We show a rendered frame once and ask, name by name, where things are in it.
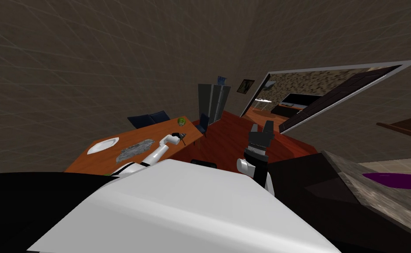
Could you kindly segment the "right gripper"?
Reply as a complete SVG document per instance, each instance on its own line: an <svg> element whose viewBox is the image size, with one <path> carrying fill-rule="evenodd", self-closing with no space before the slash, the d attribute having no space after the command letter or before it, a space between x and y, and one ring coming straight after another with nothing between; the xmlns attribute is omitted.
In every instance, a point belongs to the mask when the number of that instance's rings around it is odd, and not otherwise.
<svg viewBox="0 0 411 253"><path fill-rule="evenodd" d="M258 132L258 124L255 123L249 132L249 144L245 153L255 153L256 155L265 155L267 148L274 139L274 122L267 120L263 127L263 132Z"/></svg>

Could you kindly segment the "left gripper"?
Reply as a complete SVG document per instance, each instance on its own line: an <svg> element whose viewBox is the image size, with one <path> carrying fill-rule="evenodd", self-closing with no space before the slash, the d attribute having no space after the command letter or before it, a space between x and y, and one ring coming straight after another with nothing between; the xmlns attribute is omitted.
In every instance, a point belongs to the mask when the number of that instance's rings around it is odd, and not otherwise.
<svg viewBox="0 0 411 253"><path fill-rule="evenodd" d="M184 137L186 136L186 134L176 132L176 133L172 133L171 135L180 138L182 140L184 146L186 146L186 143L184 141Z"/></svg>

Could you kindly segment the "dark blue chair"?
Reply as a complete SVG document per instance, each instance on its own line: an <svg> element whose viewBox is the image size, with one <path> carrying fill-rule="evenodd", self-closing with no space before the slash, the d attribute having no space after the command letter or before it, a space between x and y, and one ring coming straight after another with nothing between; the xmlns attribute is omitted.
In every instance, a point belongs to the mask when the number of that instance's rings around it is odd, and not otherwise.
<svg viewBox="0 0 411 253"><path fill-rule="evenodd" d="M155 124L170 120L169 116L164 110L150 114L149 116L155 122Z"/></svg>
<svg viewBox="0 0 411 253"><path fill-rule="evenodd" d="M207 128L209 125L209 117L202 113L200 116L199 124L195 127L206 137Z"/></svg>
<svg viewBox="0 0 411 253"><path fill-rule="evenodd" d="M140 116L130 116L127 119L136 129L140 129L155 124L155 121L151 118L149 114Z"/></svg>

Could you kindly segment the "white small table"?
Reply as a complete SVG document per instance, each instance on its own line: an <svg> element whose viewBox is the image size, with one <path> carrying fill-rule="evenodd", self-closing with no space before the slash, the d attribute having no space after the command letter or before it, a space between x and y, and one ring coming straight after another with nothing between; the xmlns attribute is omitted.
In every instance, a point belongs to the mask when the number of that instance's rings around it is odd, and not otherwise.
<svg viewBox="0 0 411 253"><path fill-rule="evenodd" d="M272 101L256 98L254 103L255 104L253 105L253 110L259 109L260 111L263 111L268 104L272 103ZM261 108L258 107L260 103L263 103L263 106Z"/></svg>

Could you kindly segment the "black low furniture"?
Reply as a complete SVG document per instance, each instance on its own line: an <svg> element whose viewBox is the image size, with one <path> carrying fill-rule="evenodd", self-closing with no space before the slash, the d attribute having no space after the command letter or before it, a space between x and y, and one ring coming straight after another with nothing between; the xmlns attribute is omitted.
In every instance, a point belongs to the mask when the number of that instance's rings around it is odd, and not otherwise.
<svg viewBox="0 0 411 253"><path fill-rule="evenodd" d="M270 112L284 118L291 118L319 98L320 95L289 93Z"/></svg>

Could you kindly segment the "dark framed picture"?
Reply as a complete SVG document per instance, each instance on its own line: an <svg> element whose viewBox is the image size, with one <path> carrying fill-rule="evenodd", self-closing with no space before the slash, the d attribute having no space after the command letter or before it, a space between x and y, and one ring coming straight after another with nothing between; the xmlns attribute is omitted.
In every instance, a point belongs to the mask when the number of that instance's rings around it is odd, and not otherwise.
<svg viewBox="0 0 411 253"><path fill-rule="evenodd" d="M251 88L251 86L254 84L254 82L255 80L244 79L240 84L239 88L237 89L237 92L246 94Z"/></svg>

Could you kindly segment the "brown wooden table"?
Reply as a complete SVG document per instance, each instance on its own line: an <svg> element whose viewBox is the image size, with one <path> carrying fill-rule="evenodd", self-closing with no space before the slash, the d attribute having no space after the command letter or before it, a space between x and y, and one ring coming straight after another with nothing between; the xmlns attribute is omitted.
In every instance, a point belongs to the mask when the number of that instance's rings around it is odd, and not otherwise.
<svg viewBox="0 0 411 253"><path fill-rule="evenodd" d="M167 144L168 151L161 157L160 161L168 159L176 152L184 149L186 146L193 144L194 141L199 141L203 137L203 134L190 122L190 120L183 116L186 123L183 126L179 126L178 119L174 118L169 121L154 124L151 126L143 127L140 129L112 135L104 139L94 141L81 155L65 170L67 173L86 173L96 175L112 174L119 167L129 162L140 163L150 153L152 153L158 146L159 142L168 134L179 132L186 134L184 138L185 144L180 142L177 145ZM95 144L112 139L118 138L118 142L110 148L103 151L88 154L88 150ZM123 149L133 146L146 139L152 139L155 142L151 145L150 149L142 154L136 155L132 158L123 160L117 163L116 158L120 155Z"/></svg>

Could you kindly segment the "grey tall cabinet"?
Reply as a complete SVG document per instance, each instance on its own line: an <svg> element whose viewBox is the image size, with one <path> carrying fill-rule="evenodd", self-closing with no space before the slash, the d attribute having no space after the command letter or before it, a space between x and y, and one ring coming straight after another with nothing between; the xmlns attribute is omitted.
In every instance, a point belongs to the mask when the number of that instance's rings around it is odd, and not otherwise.
<svg viewBox="0 0 411 253"><path fill-rule="evenodd" d="M230 89L226 85L198 85L198 112L209 117L209 125L221 119Z"/></svg>

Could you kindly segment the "grey mottled mat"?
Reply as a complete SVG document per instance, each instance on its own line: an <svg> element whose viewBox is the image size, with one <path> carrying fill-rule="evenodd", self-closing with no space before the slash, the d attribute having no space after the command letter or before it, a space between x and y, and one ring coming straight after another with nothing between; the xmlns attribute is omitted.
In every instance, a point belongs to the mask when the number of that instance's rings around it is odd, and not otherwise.
<svg viewBox="0 0 411 253"><path fill-rule="evenodd" d="M130 147L121 150L120 154L116 157L116 163L118 164L126 159L145 153L151 148L154 142L155 141L152 139L146 139L144 141L141 141L137 144L134 144Z"/></svg>

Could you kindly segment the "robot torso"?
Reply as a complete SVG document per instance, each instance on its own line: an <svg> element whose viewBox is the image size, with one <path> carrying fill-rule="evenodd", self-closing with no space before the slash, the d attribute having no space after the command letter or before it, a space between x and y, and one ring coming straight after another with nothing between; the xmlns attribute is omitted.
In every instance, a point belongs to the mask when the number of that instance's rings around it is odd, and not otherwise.
<svg viewBox="0 0 411 253"><path fill-rule="evenodd" d="M172 159L100 187L29 250L340 253L250 177Z"/></svg>

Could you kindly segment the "dark panelled door leaf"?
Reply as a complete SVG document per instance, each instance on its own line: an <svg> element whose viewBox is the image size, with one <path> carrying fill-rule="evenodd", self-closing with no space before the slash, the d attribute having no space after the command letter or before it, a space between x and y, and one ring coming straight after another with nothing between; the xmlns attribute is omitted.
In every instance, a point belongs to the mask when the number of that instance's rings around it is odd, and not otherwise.
<svg viewBox="0 0 411 253"><path fill-rule="evenodd" d="M318 100L316 100L311 105L307 106L299 113L296 113L293 117L289 118L279 126L279 132L282 133L289 128L292 128L296 124L310 118L311 116L317 114L318 112L328 108L334 103L342 100L345 97L353 94L354 92L360 90L363 87L371 84L375 80L383 77L389 72L399 68L399 65L385 67L381 69L360 72L349 79L345 80L343 83L332 89L330 92L326 93Z"/></svg>

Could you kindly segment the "white plate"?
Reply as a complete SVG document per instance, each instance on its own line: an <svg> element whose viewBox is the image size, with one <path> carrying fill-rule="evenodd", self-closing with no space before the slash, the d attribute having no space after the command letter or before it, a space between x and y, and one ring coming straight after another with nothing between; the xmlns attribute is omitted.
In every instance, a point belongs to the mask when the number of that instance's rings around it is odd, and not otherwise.
<svg viewBox="0 0 411 253"><path fill-rule="evenodd" d="M105 141L101 141L93 145L88 151L87 154L90 155L92 153L100 152L106 150L112 146L114 146L119 141L118 137L107 139Z"/></svg>

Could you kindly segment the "dark cabinet with stone top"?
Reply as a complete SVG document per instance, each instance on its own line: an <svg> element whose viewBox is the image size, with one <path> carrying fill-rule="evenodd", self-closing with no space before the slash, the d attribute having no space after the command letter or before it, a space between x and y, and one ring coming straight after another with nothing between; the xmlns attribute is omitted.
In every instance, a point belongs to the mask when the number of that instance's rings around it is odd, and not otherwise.
<svg viewBox="0 0 411 253"><path fill-rule="evenodd" d="M411 189L390 188L360 164L322 151L270 163L275 197L341 253L411 253Z"/></svg>

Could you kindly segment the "purple flat dish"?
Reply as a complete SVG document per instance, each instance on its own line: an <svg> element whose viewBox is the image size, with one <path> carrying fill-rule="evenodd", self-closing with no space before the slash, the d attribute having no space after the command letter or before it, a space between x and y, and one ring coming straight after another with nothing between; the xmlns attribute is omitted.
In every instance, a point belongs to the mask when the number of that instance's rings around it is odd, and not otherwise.
<svg viewBox="0 0 411 253"><path fill-rule="evenodd" d="M363 173L362 176L390 188L411 190L411 174Z"/></svg>

